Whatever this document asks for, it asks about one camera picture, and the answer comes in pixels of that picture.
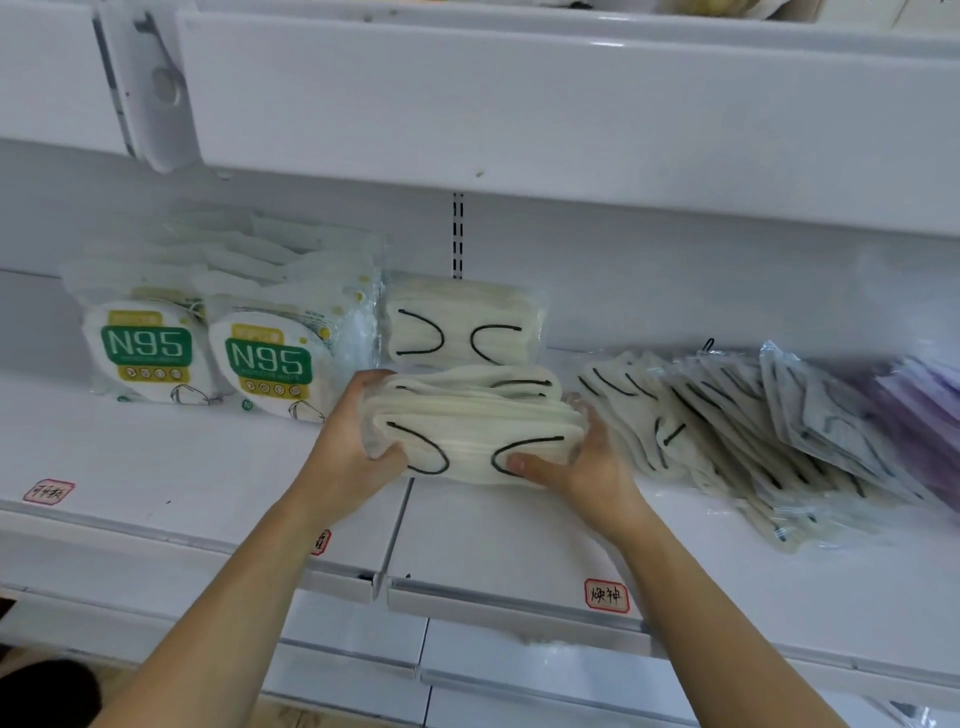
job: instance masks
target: hand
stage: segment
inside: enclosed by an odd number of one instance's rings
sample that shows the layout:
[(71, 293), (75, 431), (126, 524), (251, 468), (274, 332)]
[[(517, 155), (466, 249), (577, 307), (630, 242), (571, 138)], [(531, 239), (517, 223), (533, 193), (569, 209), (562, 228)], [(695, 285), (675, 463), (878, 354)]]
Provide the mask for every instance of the hand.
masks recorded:
[(389, 369), (374, 369), (353, 376), (290, 487), (306, 495), (310, 507), (323, 517), (323, 526), (353, 513), (407, 467), (399, 444), (373, 460), (360, 438), (360, 397), (368, 386), (391, 374)]
[(636, 488), (630, 465), (611, 446), (606, 424), (593, 407), (584, 406), (589, 430), (572, 465), (516, 453), (508, 458), (507, 469), (560, 494), (587, 525), (621, 546), (644, 527), (653, 510)]

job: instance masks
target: floor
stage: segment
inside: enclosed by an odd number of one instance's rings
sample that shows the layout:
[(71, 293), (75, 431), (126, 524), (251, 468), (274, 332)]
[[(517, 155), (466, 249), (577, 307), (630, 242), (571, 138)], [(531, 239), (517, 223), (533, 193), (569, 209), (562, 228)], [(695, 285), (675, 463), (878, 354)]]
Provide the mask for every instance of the floor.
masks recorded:
[[(3, 659), (0, 659), (0, 676), (34, 662), (56, 657), (50, 652), (20, 647), (6, 650), (6, 654), (0, 651), (0, 655), (3, 655)], [(127, 667), (111, 667), (86, 660), (83, 662), (97, 676), (104, 705), (108, 705), (124, 689), (133, 675), (133, 670)], [(386, 728), (388, 725), (377, 720), (301, 710), (274, 700), (260, 698), (253, 708), (253, 715), (247, 723), (247, 728)]]

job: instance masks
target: price tag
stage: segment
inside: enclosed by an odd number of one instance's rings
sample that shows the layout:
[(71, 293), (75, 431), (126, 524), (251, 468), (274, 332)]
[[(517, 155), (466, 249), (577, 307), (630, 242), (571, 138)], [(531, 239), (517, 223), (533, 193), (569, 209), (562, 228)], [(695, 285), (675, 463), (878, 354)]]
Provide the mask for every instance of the price tag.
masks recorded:
[(618, 581), (588, 579), (584, 582), (584, 599), (590, 609), (621, 615), (630, 611), (630, 593)]
[(47, 478), (46, 480), (41, 480), (37, 485), (27, 491), (23, 499), (28, 503), (57, 505), (61, 500), (69, 496), (70, 491), (75, 487), (77, 487), (76, 483)]
[(329, 545), (330, 537), (332, 535), (333, 534), (330, 533), (329, 529), (320, 534), (320, 536), (317, 537), (317, 543), (313, 545), (313, 550), (310, 551), (310, 555), (320, 556), (320, 554), (326, 551), (326, 547)]

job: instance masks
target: person's left hand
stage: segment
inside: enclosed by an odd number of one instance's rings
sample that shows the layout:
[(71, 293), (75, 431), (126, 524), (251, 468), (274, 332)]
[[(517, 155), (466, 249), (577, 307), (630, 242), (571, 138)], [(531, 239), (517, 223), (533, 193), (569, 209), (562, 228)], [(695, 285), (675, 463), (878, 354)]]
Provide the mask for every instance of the person's left hand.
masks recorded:
[(290, 487), (291, 492), (306, 497), (309, 507), (323, 518), (324, 526), (353, 513), (407, 467), (407, 457), (398, 443), (373, 460), (360, 437), (358, 405), (364, 390), (393, 373), (373, 369), (353, 376)]

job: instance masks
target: forearm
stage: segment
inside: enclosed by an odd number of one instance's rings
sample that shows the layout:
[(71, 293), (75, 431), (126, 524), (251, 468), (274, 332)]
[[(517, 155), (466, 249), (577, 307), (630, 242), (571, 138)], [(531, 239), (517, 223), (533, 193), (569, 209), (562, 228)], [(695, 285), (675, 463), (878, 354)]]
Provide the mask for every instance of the forearm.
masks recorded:
[(845, 726), (652, 509), (618, 547), (704, 728)]
[(259, 695), (323, 524), (296, 485), (105, 709), (95, 728), (234, 728)]

